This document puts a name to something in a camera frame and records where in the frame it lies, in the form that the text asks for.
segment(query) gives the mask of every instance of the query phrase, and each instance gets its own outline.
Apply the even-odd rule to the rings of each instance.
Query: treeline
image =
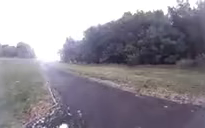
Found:
[[[191,7],[178,1],[162,10],[126,12],[109,23],[92,26],[82,40],[66,39],[60,57],[72,63],[175,64],[182,59],[205,62],[205,2]]]
[[[34,58],[34,50],[26,43],[19,42],[17,46],[0,44],[0,57]]]

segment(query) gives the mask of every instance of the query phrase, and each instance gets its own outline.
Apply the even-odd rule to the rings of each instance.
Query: grass verge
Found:
[[[78,75],[109,80],[118,88],[173,101],[201,104],[205,101],[205,71],[171,66],[75,65],[58,63],[57,68]]]
[[[35,106],[45,109],[50,97],[44,84],[37,61],[0,59],[0,128],[20,128],[35,116]]]

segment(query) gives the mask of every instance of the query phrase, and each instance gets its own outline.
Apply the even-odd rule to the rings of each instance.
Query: overcast sky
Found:
[[[81,39],[92,25],[126,11],[166,10],[175,0],[0,0],[0,43],[30,44],[41,59],[56,59],[66,37]]]

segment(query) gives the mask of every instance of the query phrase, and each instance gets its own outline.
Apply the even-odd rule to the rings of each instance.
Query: road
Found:
[[[205,108],[108,87],[47,66],[51,88],[88,128],[205,128]]]

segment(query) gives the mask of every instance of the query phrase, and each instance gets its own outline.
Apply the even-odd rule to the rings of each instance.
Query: grass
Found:
[[[205,97],[205,71],[184,70],[174,66],[75,65],[57,64],[57,67],[83,76],[109,80],[121,88],[138,93],[163,95],[176,93],[191,97]]]
[[[22,118],[32,104],[48,92],[37,61],[0,59],[0,128],[22,127]]]

